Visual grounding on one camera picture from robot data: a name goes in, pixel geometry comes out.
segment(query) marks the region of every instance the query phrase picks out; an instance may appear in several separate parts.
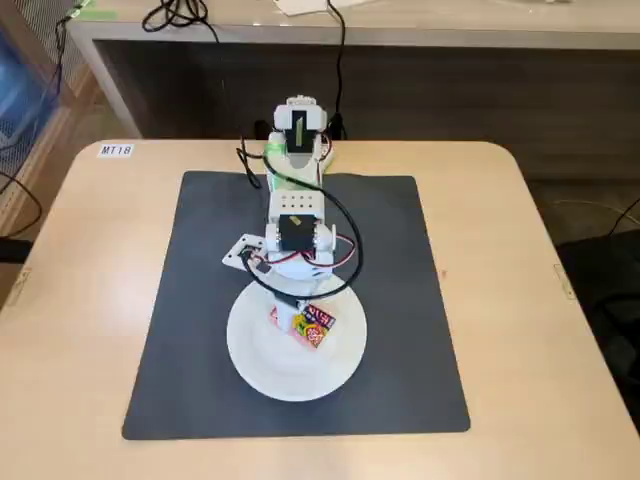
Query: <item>black mat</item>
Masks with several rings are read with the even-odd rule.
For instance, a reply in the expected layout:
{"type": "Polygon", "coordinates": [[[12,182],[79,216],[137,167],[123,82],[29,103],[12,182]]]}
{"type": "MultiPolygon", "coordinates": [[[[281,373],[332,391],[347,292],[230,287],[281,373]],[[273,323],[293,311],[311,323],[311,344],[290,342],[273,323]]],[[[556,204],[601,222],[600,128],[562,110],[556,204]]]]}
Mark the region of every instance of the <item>black mat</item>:
{"type": "MultiPolygon", "coordinates": [[[[227,316],[248,284],[223,255],[262,235],[266,193],[244,175],[185,174],[147,342],[122,429],[131,440],[462,432],[469,416],[416,184],[329,175],[326,188],[362,231],[354,285],[367,314],[362,363],[340,389],[286,403],[254,391],[226,346],[227,316]]],[[[349,232],[327,204],[328,223],[349,232]]],[[[346,278],[347,265],[336,273],[346,278]]]]}

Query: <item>paper plate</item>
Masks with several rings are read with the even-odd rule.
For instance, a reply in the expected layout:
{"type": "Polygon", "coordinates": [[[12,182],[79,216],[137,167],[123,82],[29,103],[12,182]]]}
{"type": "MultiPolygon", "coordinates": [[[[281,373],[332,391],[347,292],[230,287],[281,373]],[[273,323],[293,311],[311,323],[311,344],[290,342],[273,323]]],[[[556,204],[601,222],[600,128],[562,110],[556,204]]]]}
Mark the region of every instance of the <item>paper plate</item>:
{"type": "MultiPolygon", "coordinates": [[[[342,284],[335,275],[323,287],[342,284]]],[[[336,318],[317,349],[301,344],[269,320],[273,295],[257,283],[238,296],[227,325],[227,346],[236,370],[260,393],[287,402],[324,397],[358,368],[367,343],[362,304],[351,288],[312,302],[336,318]]]]}

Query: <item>colorful packaging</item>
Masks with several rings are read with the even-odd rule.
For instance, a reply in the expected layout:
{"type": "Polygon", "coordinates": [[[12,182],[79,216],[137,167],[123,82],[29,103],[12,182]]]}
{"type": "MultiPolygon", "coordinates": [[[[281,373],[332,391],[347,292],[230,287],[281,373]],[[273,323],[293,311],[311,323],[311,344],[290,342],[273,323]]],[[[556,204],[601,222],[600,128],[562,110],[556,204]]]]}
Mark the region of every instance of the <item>colorful packaging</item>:
{"type": "MultiPolygon", "coordinates": [[[[275,307],[271,311],[271,321],[278,321],[275,307]]],[[[307,305],[302,313],[293,318],[291,335],[305,345],[318,348],[335,323],[335,317],[314,305],[307,305]]]]}

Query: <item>wooden table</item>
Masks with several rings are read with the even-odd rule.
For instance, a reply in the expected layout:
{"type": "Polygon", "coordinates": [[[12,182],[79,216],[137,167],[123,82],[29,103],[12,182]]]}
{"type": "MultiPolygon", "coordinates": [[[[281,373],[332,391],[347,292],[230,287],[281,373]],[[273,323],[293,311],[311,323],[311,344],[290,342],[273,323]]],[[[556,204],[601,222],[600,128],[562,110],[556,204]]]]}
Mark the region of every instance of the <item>wooden table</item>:
{"type": "Polygon", "coordinates": [[[123,440],[182,175],[241,171],[236,146],[139,141],[131,158],[97,158],[100,144],[78,155],[0,315],[0,478],[564,480],[640,472],[638,435],[520,171],[488,143],[343,142],[331,167],[416,178],[468,432],[123,440]],[[302,449],[318,449],[322,461],[297,455],[302,449]]]}

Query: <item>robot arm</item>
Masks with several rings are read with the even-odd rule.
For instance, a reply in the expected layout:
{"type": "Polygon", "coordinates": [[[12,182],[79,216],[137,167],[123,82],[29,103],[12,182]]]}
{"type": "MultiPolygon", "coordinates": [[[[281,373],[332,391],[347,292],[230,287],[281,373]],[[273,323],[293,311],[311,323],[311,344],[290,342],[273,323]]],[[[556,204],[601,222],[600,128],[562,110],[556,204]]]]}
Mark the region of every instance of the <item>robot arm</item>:
{"type": "MultiPolygon", "coordinates": [[[[330,164],[333,152],[323,142],[327,114],[309,97],[287,99],[274,113],[276,131],[269,136],[265,149],[268,163],[280,175],[268,172],[270,190],[269,214],[264,239],[236,244],[223,263],[244,269],[244,263],[233,261],[234,256],[251,258],[252,272],[275,291],[278,326],[291,328],[293,316],[308,305],[308,301],[294,297],[313,296],[323,281],[333,273],[334,251],[338,238],[335,225],[325,223],[325,196],[322,192],[303,188],[282,177],[300,180],[320,187],[322,175],[330,164]]],[[[351,242],[351,253],[355,245],[351,242]]]]}

